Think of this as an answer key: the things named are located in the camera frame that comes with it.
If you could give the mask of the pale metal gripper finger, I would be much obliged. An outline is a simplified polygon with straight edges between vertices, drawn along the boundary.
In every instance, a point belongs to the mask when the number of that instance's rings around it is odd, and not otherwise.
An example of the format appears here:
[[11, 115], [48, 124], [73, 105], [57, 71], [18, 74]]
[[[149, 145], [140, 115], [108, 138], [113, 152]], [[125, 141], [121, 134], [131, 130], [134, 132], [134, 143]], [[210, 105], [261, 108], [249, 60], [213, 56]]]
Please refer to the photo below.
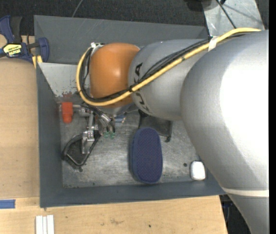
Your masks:
[[90, 127], [91, 136], [93, 139], [98, 139], [101, 136], [101, 133], [99, 132], [99, 125], [95, 124]]
[[82, 133], [81, 139], [81, 153], [89, 154], [90, 148], [95, 141], [94, 131], [93, 130], [85, 130]]

